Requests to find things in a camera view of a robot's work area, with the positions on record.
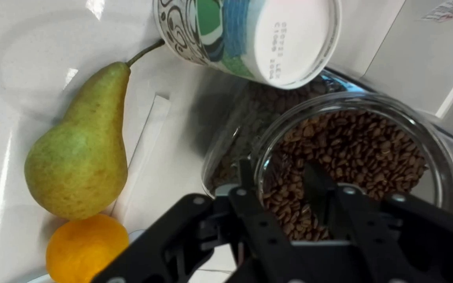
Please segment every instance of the green pear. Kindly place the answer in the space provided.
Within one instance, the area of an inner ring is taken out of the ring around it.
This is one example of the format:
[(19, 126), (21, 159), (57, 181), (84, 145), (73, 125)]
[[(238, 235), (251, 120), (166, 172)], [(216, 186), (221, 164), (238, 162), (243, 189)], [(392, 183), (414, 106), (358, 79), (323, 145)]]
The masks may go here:
[(89, 219), (122, 194), (128, 180), (123, 114), (131, 66), (161, 44), (90, 77), (63, 120), (30, 150), (26, 181), (45, 209)]

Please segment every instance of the pear stem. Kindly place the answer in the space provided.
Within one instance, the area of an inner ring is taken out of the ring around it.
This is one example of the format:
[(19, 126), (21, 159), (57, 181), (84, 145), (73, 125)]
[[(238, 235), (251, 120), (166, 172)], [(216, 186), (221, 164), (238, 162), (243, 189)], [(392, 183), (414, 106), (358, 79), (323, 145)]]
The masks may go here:
[(141, 51), (139, 54), (136, 54), (136, 55), (128, 62), (128, 65), (133, 66), (137, 60), (144, 59), (148, 52), (155, 51), (155, 49), (158, 49), (158, 48), (161, 48), (161, 46), (164, 46), (164, 44), (166, 44), (166, 41), (164, 41), (164, 40), (159, 40), (159, 41), (155, 43), (153, 46), (150, 46), (150, 48)]

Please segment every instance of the can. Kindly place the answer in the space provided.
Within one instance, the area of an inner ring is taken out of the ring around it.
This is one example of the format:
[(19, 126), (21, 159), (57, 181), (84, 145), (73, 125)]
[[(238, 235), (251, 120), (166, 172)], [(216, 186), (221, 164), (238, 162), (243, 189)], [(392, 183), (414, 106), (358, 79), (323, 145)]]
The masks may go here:
[(329, 63), (340, 0), (155, 0), (158, 27), (181, 59), (293, 90)]

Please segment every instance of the metal bolt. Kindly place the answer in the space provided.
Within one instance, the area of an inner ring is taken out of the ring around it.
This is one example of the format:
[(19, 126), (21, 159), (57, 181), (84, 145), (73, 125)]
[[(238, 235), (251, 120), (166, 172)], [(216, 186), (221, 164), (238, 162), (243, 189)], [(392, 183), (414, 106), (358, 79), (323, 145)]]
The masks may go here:
[(405, 203), (406, 202), (405, 195), (400, 195), (400, 194), (392, 195), (392, 198), (395, 202), (399, 202), (399, 203)]
[(123, 277), (114, 277), (108, 280), (108, 283), (126, 283), (126, 280)]
[(345, 187), (343, 192), (345, 192), (347, 195), (356, 195), (356, 189), (353, 189), (353, 187)]
[(408, 282), (403, 279), (392, 279), (392, 280), (389, 280), (389, 283), (408, 283)]
[(246, 192), (244, 189), (240, 189), (240, 191), (238, 191), (238, 195), (246, 197), (248, 192)]
[(194, 198), (194, 205), (197, 205), (197, 206), (202, 206), (202, 205), (205, 205), (205, 203), (207, 203), (205, 198), (200, 198), (200, 197)]

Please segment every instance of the orange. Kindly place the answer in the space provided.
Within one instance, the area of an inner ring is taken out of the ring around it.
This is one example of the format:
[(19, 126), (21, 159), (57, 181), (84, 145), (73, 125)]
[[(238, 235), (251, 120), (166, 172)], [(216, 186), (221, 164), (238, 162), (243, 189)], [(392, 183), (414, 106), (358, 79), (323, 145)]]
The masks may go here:
[(71, 220), (51, 238), (48, 271), (56, 283), (89, 283), (128, 246), (128, 231), (109, 216)]

